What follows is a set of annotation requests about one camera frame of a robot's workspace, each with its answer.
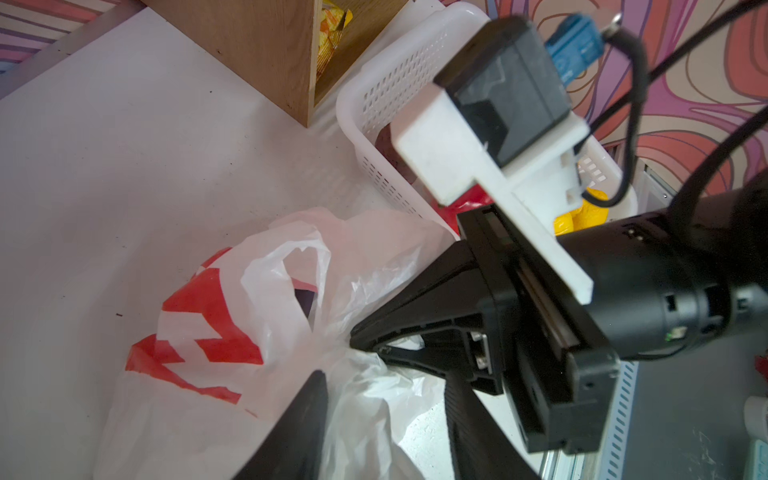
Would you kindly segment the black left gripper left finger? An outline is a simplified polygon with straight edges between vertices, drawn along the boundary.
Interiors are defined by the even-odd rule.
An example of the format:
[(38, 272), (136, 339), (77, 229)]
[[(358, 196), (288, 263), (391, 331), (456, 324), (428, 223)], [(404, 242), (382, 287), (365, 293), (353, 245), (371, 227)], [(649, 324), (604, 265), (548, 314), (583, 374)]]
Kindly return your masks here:
[(326, 375), (315, 370), (234, 479), (318, 479), (328, 400)]

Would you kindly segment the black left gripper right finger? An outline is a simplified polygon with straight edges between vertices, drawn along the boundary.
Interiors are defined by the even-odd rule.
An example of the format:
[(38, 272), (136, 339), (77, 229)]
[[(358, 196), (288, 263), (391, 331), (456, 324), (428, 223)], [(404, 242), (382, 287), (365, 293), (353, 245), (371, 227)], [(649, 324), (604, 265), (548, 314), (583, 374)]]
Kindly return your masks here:
[(446, 422), (456, 479), (539, 479), (471, 386), (455, 372), (446, 377)]

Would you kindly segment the white plastic grocery bag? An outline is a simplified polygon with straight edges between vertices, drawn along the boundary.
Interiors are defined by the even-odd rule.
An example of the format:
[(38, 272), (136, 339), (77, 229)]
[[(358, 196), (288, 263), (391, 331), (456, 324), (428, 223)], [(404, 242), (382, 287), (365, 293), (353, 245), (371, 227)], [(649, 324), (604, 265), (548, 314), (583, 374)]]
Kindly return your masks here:
[(217, 252), (131, 347), (94, 477), (229, 479), (320, 371), (329, 394), (321, 477), (419, 478), (400, 443), (442, 383), (349, 340), (453, 241), (394, 210), (342, 220), (315, 208)]

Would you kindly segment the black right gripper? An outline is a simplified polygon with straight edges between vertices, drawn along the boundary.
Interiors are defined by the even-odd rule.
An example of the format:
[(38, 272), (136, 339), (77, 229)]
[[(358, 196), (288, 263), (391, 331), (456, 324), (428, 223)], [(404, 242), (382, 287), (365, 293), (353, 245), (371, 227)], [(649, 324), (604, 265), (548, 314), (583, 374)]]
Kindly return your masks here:
[(387, 345), (446, 330), (482, 331), (486, 283), (478, 263), (489, 267), (512, 284), (499, 330), (490, 337), (500, 343), (502, 379), (526, 449), (569, 455), (598, 451), (619, 377), (615, 349), (585, 306), (496, 206), (463, 213), (458, 225), (465, 241), (453, 243), (359, 322), (350, 346), (374, 351), (389, 366), (443, 379), (455, 373), (474, 390), (501, 395), (502, 381), (480, 369), (463, 347), (408, 350)]

